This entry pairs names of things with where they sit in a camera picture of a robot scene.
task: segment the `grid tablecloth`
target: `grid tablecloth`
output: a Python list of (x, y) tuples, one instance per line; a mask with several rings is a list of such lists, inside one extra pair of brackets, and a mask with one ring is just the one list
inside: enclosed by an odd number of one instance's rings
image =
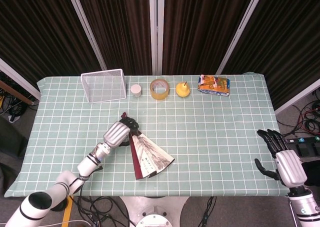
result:
[[(197, 90), (198, 75), (126, 76), (126, 99), (89, 104), (80, 77), (46, 77), (38, 82), (41, 101), (21, 172), (5, 193), (27, 196), (54, 184), (103, 141), (123, 112), (140, 131), (175, 158), (158, 175), (135, 180), (130, 147), (118, 147), (83, 187), (85, 196), (278, 196), (288, 190), (263, 176), (254, 159), (274, 170), (258, 129), (278, 130), (265, 78), (260, 74), (222, 75), (230, 79), (230, 96)], [(165, 100), (150, 96), (150, 83), (168, 81)], [(181, 98), (175, 86), (188, 81), (191, 94)], [(130, 95), (139, 84), (142, 95)]]

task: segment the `dark curtain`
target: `dark curtain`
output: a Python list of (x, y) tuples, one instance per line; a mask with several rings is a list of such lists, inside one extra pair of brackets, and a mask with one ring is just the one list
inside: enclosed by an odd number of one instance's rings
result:
[(80, 0), (108, 69), (152, 75), (149, 0)]
[(162, 73), (215, 74), (250, 0), (164, 0)]
[(264, 74), (275, 109), (320, 78), (320, 0), (260, 0), (223, 74)]
[(34, 86), (101, 71), (70, 0), (0, 0), (0, 57)]

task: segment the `white wire basket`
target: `white wire basket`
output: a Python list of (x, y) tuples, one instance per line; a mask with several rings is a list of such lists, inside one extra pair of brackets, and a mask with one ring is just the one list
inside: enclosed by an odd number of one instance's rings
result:
[(124, 72), (120, 68), (83, 73), (81, 83), (89, 103), (127, 98)]

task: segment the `tape roll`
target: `tape roll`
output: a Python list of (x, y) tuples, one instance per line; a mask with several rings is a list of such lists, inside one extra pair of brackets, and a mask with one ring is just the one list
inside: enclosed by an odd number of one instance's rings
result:
[[(165, 91), (163, 93), (156, 93), (155, 92), (155, 87), (164, 87)], [(155, 79), (150, 84), (150, 93), (151, 93), (151, 96), (154, 99), (156, 99), (158, 101), (164, 100), (169, 94), (169, 84), (168, 84), (168, 82), (165, 81), (162, 78)]]

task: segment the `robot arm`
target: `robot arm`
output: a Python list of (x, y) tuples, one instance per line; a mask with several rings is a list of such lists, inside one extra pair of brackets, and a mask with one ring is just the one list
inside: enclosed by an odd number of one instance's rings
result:
[(57, 206), (69, 195), (78, 192), (93, 172), (102, 169), (100, 163), (110, 153), (110, 150), (119, 146), (129, 132), (138, 127), (134, 119), (128, 117), (115, 122), (104, 134), (104, 142), (98, 143), (78, 165), (78, 177), (66, 170), (58, 176), (53, 186), (45, 191), (27, 196), (9, 219), (6, 227), (39, 226), (50, 209)]
[(301, 226), (319, 226), (320, 208), (317, 206), (312, 192), (304, 186), (307, 176), (300, 158), (293, 150), (289, 149), (288, 144), (277, 131), (259, 129), (257, 133), (267, 144), (276, 165), (276, 172), (263, 168), (258, 159), (254, 160), (256, 167), (263, 175), (281, 181), (284, 186), (289, 188), (290, 208), (293, 206)]

